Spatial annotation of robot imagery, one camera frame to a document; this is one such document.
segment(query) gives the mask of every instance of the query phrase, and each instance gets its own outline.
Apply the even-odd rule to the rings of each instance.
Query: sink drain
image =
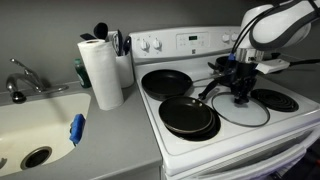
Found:
[[[33,168],[44,163],[51,155],[52,149],[48,146],[40,147],[28,154],[21,162],[21,169]]]

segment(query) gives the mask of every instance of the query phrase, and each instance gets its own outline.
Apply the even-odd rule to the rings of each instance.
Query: sink basin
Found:
[[[79,93],[0,106],[0,176],[71,152],[75,146],[69,140],[70,124],[76,114],[86,118],[90,99]]]

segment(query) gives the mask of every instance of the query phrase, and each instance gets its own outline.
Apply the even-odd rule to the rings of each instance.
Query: stove knob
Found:
[[[231,35],[231,41],[235,42],[238,39],[239,34],[233,33]]]
[[[143,39],[140,43],[140,47],[143,51],[147,51],[150,47],[150,44]]]
[[[223,42],[227,43],[227,42],[229,42],[229,40],[230,40],[230,35],[229,34],[224,34],[222,36],[222,41]]]
[[[157,50],[161,49],[162,43],[157,38],[153,41],[153,47]]]

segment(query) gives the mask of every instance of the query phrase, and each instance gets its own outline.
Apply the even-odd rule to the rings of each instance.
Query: countertop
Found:
[[[122,89],[124,104],[109,111],[99,109],[92,88],[79,88],[78,83],[70,87],[62,95],[81,92],[91,95],[81,142],[55,162],[3,176],[1,180],[118,179],[162,165],[161,153],[136,83]]]

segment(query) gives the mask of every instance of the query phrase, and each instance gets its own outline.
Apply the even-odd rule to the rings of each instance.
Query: oven handle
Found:
[[[313,130],[313,132],[300,144],[289,148],[288,150],[275,155],[267,160],[260,161],[250,166],[242,167],[235,170],[230,170],[217,174],[199,175],[196,179],[202,180],[243,180],[243,179],[255,179],[267,176],[278,169],[286,166],[293,166],[293,162],[298,162],[306,153],[308,147],[310,147],[320,136],[320,127]]]

